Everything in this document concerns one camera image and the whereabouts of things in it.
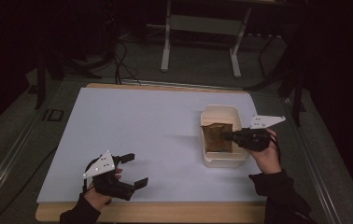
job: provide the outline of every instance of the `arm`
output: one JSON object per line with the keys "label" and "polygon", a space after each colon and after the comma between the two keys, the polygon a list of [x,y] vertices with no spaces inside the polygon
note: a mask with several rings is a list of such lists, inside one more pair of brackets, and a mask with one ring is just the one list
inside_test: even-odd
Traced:
{"label": "arm", "polygon": [[[275,132],[268,130],[275,137]],[[293,187],[293,179],[281,169],[277,146],[271,142],[262,152],[248,150],[262,173],[250,175],[256,192],[267,197],[265,223],[315,223],[310,217],[310,205]]]}
{"label": "arm", "polygon": [[101,209],[111,199],[110,196],[97,193],[91,183],[89,190],[79,195],[75,207],[60,215],[60,224],[94,224],[101,215]]}

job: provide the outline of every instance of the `dark background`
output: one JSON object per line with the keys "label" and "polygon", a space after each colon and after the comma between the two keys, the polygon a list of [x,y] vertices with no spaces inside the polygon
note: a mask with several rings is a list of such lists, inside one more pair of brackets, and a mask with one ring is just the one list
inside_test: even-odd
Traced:
{"label": "dark background", "polygon": [[[147,23],[164,24],[165,1],[121,2],[117,19],[138,36],[145,34]],[[90,36],[104,32],[103,3],[0,0],[0,114],[28,89],[25,74],[36,67],[37,51],[44,40],[72,58],[101,53],[104,43]],[[196,7],[187,4],[176,10],[189,14]],[[240,9],[235,7],[226,14],[241,16]],[[210,5],[200,10],[214,13]],[[353,1],[322,2],[304,15],[296,16],[290,9],[259,7],[252,12],[247,32],[280,34],[280,24],[293,20],[300,24],[281,61],[285,69],[305,71],[304,87],[353,178]]]}

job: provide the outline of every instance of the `plastic container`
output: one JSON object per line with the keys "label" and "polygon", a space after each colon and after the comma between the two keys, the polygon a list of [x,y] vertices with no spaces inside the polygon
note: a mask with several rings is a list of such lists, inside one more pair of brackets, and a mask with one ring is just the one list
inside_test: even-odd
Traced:
{"label": "plastic container", "polygon": [[[233,131],[241,130],[241,120],[237,108],[232,105],[208,105],[201,115],[201,125],[231,123]],[[204,164],[211,168],[235,168],[245,161],[249,154],[245,149],[232,143],[233,152],[207,152],[202,131]]]}

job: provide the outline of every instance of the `wooden table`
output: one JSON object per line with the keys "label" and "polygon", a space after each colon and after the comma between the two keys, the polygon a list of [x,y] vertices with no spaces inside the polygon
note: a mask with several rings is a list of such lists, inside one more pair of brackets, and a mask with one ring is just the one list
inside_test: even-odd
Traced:
{"label": "wooden table", "polygon": [[[187,88],[121,86],[90,84],[88,88],[113,88],[158,91],[207,91]],[[40,203],[36,211],[39,221],[58,221],[62,212],[72,209],[75,203]],[[199,202],[199,203],[137,203],[114,202],[102,210],[98,221],[137,223],[262,223],[264,202]]]}

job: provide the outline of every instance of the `brown paper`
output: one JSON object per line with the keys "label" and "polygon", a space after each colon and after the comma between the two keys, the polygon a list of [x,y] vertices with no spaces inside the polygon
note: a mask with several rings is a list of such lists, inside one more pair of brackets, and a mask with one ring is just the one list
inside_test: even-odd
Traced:
{"label": "brown paper", "polygon": [[233,125],[227,123],[213,123],[203,125],[205,138],[205,152],[233,152],[232,141],[224,140],[221,133],[233,131]]}

